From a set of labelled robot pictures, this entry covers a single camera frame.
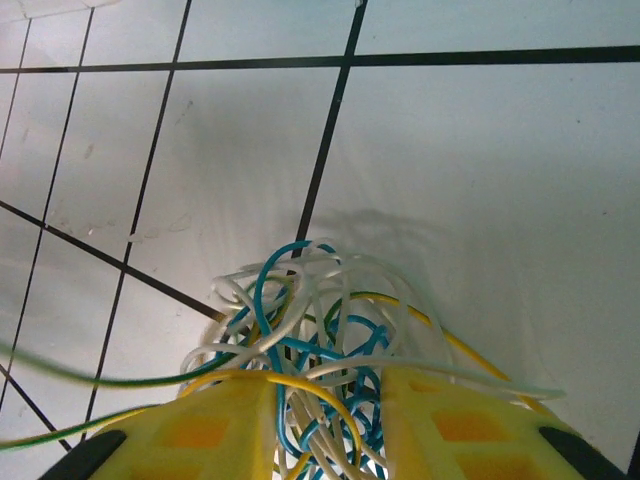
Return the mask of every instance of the wire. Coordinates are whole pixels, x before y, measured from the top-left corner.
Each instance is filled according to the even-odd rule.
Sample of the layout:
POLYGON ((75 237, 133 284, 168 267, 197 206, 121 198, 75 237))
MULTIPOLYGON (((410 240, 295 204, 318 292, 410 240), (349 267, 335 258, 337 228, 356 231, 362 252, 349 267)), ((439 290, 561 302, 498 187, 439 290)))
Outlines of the wire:
POLYGON ((417 358, 403 358, 403 357, 386 357, 386 356, 360 356, 345 358, 342 360, 336 360, 330 363, 323 363, 317 367, 307 370, 302 375, 312 380, 314 378, 322 377, 333 372, 338 372, 347 368, 357 368, 363 366, 377 366, 377 367, 407 367, 417 368, 420 370, 430 370, 433 372, 444 373, 449 375, 456 375, 457 377, 471 380, 475 383, 480 383, 488 387, 495 388, 504 392, 527 395, 530 397, 552 399, 560 398, 564 396, 564 391, 556 389, 544 389, 531 387, 528 385, 521 385, 516 382, 506 382, 504 380, 488 377, 483 374, 476 373, 472 370, 465 368, 455 367, 453 365, 447 365, 443 363, 430 362, 428 360, 422 360, 417 358))
POLYGON ((293 377, 291 375, 285 375, 282 373, 266 370, 219 370, 217 372, 208 373, 201 378, 194 380, 184 389, 184 391, 182 392, 182 396, 189 395, 191 392, 197 390, 198 388, 212 382, 218 382, 232 378, 261 379, 266 380, 270 383, 275 383, 277 385, 298 388, 300 390, 312 393, 316 397, 319 397, 327 402, 329 405, 331 405, 331 407, 338 411, 340 416, 344 418, 344 421, 347 424, 349 431, 351 432, 351 437, 356 452, 356 464, 359 463, 362 449, 362 438, 360 436, 360 433, 358 432, 358 427, 356 426, 355 420, 353 419, 353 417, 351 417, 351 414, 345 408, 345 406, 336 397, 331 395, 326 390, 320 388, 318 385, 311 383, 304 378, 293 377))
POLYGON ((88 422, 84 422, 78 425, 74 425, 72 427, 64 428, 62 430, 57 430, 51 433, 45 433, 43 435, 36 435, 33 437, 25 437, 19 438, 16 440, 0 440, 0 450, 8 450, 11 448, 18 447, 31 447, 35 445, 40 445, 47 442, 52 442, 54 440, 60 440, 62 438, 69 437, 76 433, 86 432, 87 430, 98 427, 107 423, 112 423, 117 420, 123 420, 131 415, 135 415, 149 408, 156 407, 157 405, 142 405, 140 407, 129 408, 127 410, 122 410, 120 412, 112 413, 109 415, 105 415, 104 417, 99 417, 94 420, 90 420, 88 422))
POLYGON ((311 453, 307 452, 300 456, 295 466, 289 471, 289 474, 285 477, 285 480, 296 480, 298 475, 302 473, 304 467, 309 463, 309 459, 311 458, 311 453))
MULTIPOLYGON (((389 295, 385 295, 383 293, 377 293, 377 292, 354 292, 352 293, 351 298, 352 299, 366 298, 370 300, 378 300, 381 302, 389 303, 390 305, 395 305, 395 306, 399 305, 398 300, 396 298, 390 297, 389 295)), ((427 315, 422 313, 420 310, 412 306, 409 306, 409 312, 414 318, 417 318, 426 326, 432 327, 431 319, 427 315)), ((449 342, 454 347, 458 348, 460 351, 464 352, 468 357, 474 360, 478 365, 484 368, 487 372, 489 372, 496 378, 499 378, 506 382, 512 381, 511 377, 509 377, 506 373, 504 373, 502 370, 496 367, 493 363, 491 363, 489 360, 487 360, 482 355, 480 355, 480 353, 478 353, 478 351, 475 350, 473 347, 471 347, 469 344, 465 343, 463 340, 461 340, 460 338, 458 338, 457 336, 455 336, 453 333, 451 333, 449 330, 445 328, 442 328, 442 332, 447 342, 449 342)), ((518 395, 518 398, 524 404, 526 404, 529 408, 531 408, 532 410, 538 413, 542 413, 545 415, 553 415, 551 410, 549 410, 547 407, 542 405, 540 402, 537 402, 533 398, 530 398, 526 395, 518 395)))

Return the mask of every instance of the blue wire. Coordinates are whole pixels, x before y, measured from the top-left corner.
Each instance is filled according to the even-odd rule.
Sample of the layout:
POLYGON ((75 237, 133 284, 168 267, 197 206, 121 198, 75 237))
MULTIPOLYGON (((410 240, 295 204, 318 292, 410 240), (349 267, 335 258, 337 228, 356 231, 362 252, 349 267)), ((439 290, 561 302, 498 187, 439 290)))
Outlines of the blue wire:
MULTIPOLYGON (((262 267, 262 270, 258 274, 258 278, 256 279, 253 301, 255 304, 256 322, 258 324, 258 327, 260 327, 260 331, 263 337, 266 337, 271 333, 271 326, 269 325, 269 322, 265 317, 264 309, 262 306, 262 290, 264 289, 264 283, 265 283, 265 280, 267 279, 267 275, 269 274, 269 271, 271 271, 273 266, 276 264, 276 262, 280 259, 280 257, 282 257, 288 252, 305 248, 309 246, 310 243, 311 242, 309 240, 303 240, 303 241, 293 242, 293 243, 290 243, 289 245, 285 245, 284 247, 279 248, 273 253, 273 255, 271 255, 271 257, 269 257, 269 259, 265 262, 264 266, 262 267)), ((320 245, 319 248, 322 248, 328 253, 335 253, 335 250, 333 250, 331 247, 327 245, 320 245)), ((282 364, 280 363, 280 357, 278 356, 278 352, 275 347, 276 346, 274 345, 269 350, 267 350, 267 355, 271 360, 271 365, 273 369, 278 373, 282 373, 282 364)), ((276 400, 278 404, 277 421, 276 421, 276 431, 278 434, 278 440, 280 440, 280 443, 282 444, 282 446, 285 448, 287 452, 289 452, 291 455, 293 455, 296 458, 300 458, 300 456, 302 455, 302 452, 298 450, 289 441, 286 435, 286 427, 285 427, 286 402, 285 402, 285 388, 283 385, 278 385, 276 387, 276 400)))
MULTIPOLYGON (((350 411, 350 413, 353 414, 358 408, 358 405, 365 402, 379 404, 380 400, 378 399, 377 396, 372 394, 357 395, 357 396, 354 395, 352 397, 347 398, 344 401, 344 405, 350 411)), ((331 420, 336 415, 337 412, 331 407, 327 407, 327 410, 328 410, 328 413, 326 413, 327 420, 331 420)), ((307 428, 304 429, 298 441, 298 443, 300 444, 300 448, 304 450, 309 449, 309 440, 311 439, 311 436, 314 433, 316 433, 318 428, 320 428, 320 424, 318 423, 318 420, 313 420, 312 422, 309 423, 309 425, 307 425, 307 428)), ((353 440, 353 438, 351 437, 351 432, 348 431, 348 434, 346 436, 349 440, 353 440)))

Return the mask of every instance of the white surface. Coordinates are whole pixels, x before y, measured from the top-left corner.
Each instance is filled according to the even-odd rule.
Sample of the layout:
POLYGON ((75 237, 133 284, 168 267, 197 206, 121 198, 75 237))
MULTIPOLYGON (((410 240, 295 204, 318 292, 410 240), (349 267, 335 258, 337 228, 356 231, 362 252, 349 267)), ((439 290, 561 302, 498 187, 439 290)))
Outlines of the white surface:
MULTIPOLYGON (((516 21, 504 2, 481 12, 446 2, 437 8, 370 2, 357 51, 638 43, 634 22, 640 17, 632 3, 615 3, 625 6, 618 9, 607 4, 606 12, 595 3, 566 3, 557 9, 527 3, 525 22, 516 21), (456 28, 438 16, 445 14, 456 28), (502 23, 487 23, 490 16, 502 23)), ((353 14, 346 3, 336 3, 335 12, 324 3, 309 4, 305 11, 316 17, 298 32, 291 22, 309 18, 305 11, 292 10, 283 20, 273 7, 264 17, 271 30, 260 31, 255 19, 233 17, 229 5, 216 11, 194 1, 182 60, 341 53, 353 14), (228 29, 207 31, 223 11, 228 29), (336 23, 325 25, 320 15, 335 15, 336 23)), ((87 63, 171 60, 183 9, 183 1, 132 0, 96 10, 87 63)), ((38 25, 50 22, 47 55, 60 62, 77 58, 82 41, 78 24, 65 27, 62 20, 32 24, 38 38, 38 25)), ((25 31, 26 22, 0 25, 0 68, 18 65, 25 31)), ((568 399, 554 408, 622 468, 640 428, 634 343, 640 313, 639 67, 354 69, 311 228, 312 236, 342 237, 392 259, 433 295, 443 321, 499 366, 523 380, 567 389, 568 399)), ((68 98, 55 93, 64 90, 58 75, 40 84, 36 76, 21 76, 0 164, 9 161, 5 155, 26 130, 20 134, 13 122, 37 120, 47 132, 59 128, 68 98), (32 102, 21 91, 32 92, 32 102), (45 94, 52 95, 49 106, 45 94)), ((292 240, 336 77, 335 69, 177 72, 134 265, 209 302, 213 276, 292 240)), ((0 125, 14 81, 14 75, 0 75, 0 125)), ((80 76, 49 220, 118 257, 165 81, 166 72, 80 76), (103 228, 89 236, 87 225, 103 228)), ((29 182, 11 201, 37 215, 51 157, 38 163, 36 152, 55 155, 49 147, 55 142, 49 133, 31 135, 31 150, 20 157, 20 168, 29 166, 21 171, 30 172, 20 178, 29 182)), ((6 179, 2 175, 0 186, 6 179)), ((0 187, 0 198, 8 191, 0 187)), ((11 337, 37 230, 1 212, 0 302, 11 337)), ((46 234, 20 346, 94 371, 117 275, 46 234)), ((173 301, 131 279, 122 295, 108 371, 138 376, 178 368, 174 358, 197 340, 195 325, 203 319, 185 307, 180 318, 190 320, 183 323, 173 301)), ((14 374, 56 426, 83 420, 90 389, 20 365, 14 374)), ((162 400, 173 391, 144 398, 99 391, 96 409, 162 400)), ((0 422, 3 415, 17 416, 8 411, 3 407, 0 422)), ((0 476, 15 478, 9 468, 22 471, 28 455, 3 457, 11 460, 0 462, 0 476)))
POLYGON ((0 200, 42 219, 74 75, 23 75, 0 161, 0 200))
POLYGON ((312 219, 420 279, 446 325, 616 464, 640 424, 640 65, 351 72, 312 219))
POLYGON ((356 53, 637 45, 635 0, 376 0, 356 53))
POLYGON ((20 0, 18 3, 26 18, 43 17, 87 8, 81 0, 20 0))
POLYGON ((0 76, 0 127, 3 129, 7 122, 9 106, 11 105, 11 95, 13 94, 15 84, 15 75, 0 76))
POLYGON ((80 76, 47 222, 122 258, 167 72, 80 76))
POLYGON ((354 0, 194 0, 180 60, 342 55, 354 0))
POLYGON ((93 15, 85 65, 169 62, 185 0, 130 0, 93 15))
POLYGON ((24 15, 18 0, 0 0, 0 23, 23 20, 24 15))
MULTIPOLYGON (((180 373, 184 357, 198 346, 210 320, 133 278, 126 278, 114 320, 103 375, 164 377, 180 373)), ((177 386, 151 389, 100 388, 93 418, 135 405, 176 398, 177 386)))
MULTIPOLYGON (((18 348, 95 373, 118 275, 106 263, 45 233, 18 348)), ((13 364, 11 375, 56 427, 84 421, 91 386, 35 372, 20 362, 13 364)))
POLYGON ((20 65, 27 21, 0 25, 0 68, 15 68, 20 65))
POLYGON ((295 238, 337 69, 178 72, 131 264, 201 301, 295 238))
MULTIPOLYGON (((38 228, 0 209, 0 339, 12 344, 33 263, 38 228)), ((8 356, 0 364, 8 367, 8 356)))
POLYGON ((88 20, 88 9, 33 20, 23 66, 78 65, 88 20))
MULTIPOLYGON (((9 385, 2 404, 2 412, 0 412, 0 437, 19 438, 48 432, 49 430, 18 392, 9 385)), ((12 480, 34 480, 60 460, 65 453, 65 449, 58 442, 33 448, 3 451, 0 454, 2 476, 12 480)))

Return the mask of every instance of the yellow plastic housing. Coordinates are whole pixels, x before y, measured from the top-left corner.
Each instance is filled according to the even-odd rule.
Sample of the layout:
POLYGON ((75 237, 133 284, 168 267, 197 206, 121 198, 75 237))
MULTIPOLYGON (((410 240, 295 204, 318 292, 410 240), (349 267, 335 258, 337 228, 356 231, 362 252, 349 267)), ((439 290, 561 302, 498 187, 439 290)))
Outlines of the yellow plastic housing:
POLYGON ((127 434, 91 480, 270 480, 276 390, 227 380, 105 427, 127 434))
POLYGON ((582 480, 538 432, 560 420, 403 368, 382 374, 391 480, 582 480))

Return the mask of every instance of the green wire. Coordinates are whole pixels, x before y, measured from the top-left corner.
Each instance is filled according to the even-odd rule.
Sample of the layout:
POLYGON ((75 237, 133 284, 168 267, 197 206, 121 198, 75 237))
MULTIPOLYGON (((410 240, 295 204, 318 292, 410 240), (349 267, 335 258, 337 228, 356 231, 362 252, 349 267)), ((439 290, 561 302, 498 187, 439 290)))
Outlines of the green wire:
POLYGON ((96 418, 94 420, 90 420, 88 422, 79 424, 79 425, 74 425, 72 427, 68 427, 68 428, 64 428, 62 430, 58 430, 56 432, 51 432, 51 433, 46 433, 44 435, 38 435, 35 437, 27 437, 27 438, 20 438, 17 440, 7 440, 7 441, 2 441, 0 440, 0 450, 8 450, 10 448, 19 448, 19 447, 32 447, 35 445, 40 445, 46 442, 52 442, 54 440, 60 440, 62 438, 68 437, 70 435, 73 435, 75 433, 81 433, 84 432, 86 430, 89 430, 92 427, 96 427, 98 425, 101 425, 105 422, 108 422, 109 420, 112 420, 114 418, 118 418, 121 417, 123 415, 127 415, 129 413, 135 413, 137 411, 142 411, 142 410, 146 410, 148 408, 153 408, 153 407, 157 407, 157 405, 142 405, 139 407, 134 407, 134 408, 129 408, 127 410, 122 410, 120 412, 116 412, 116 413, 111 413, 109 415, 105 415, 104 417, 99 417, 96 418))
MULTIPOLYGON (((11 354, 11 346, 4 342, 0 342, 0 353, 7 355, 11 354)), ((15 359, 20 360, 33 368, 41 370, 43 372, 51 373, 68 380, 73 380, 80 383, 88 383, 91 385, 97 385, 105 388, 145 388, 145 387, 160 387, 165 385, 175 385, 177 383, 184 383, 194 378, 199 377, 205 373, 209 373, 215 370, 225 363, 229 362, 235 354, 227 353, 222 355, 218 360, 211 365, 207 365, 204 368, 199 368, 192 372, 184 373, 181 375, 172 375, 168 377, 156 377, 156 378, 140 378, 140 379, 127 379, 127 378, 113 378, 113 377, 101 377, 95 378, 91 375, 87 375, 79 370, 60 365, 58 363, 45 360, 32 353, 24 352, 21 350, 15 350, 13 352, 15 359)))

